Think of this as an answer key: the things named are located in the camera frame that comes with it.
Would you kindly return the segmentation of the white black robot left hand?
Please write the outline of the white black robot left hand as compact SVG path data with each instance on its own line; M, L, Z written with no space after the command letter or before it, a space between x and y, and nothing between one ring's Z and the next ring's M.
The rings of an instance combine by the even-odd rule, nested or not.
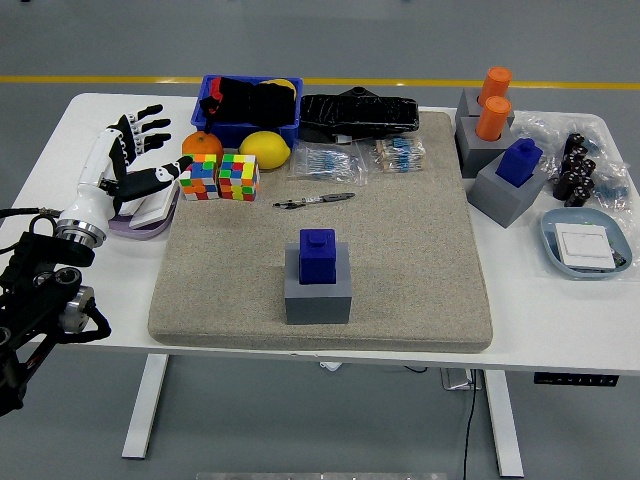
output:
M190 156L163 166L129 173L127 167L144 153L171 139L162 128L168 119L144 119L163 110L160 104L122 115L100 133L86 160L74 202L59 216L55 236L98 247L106 240L108 222L129 201L170 187L193 163Z

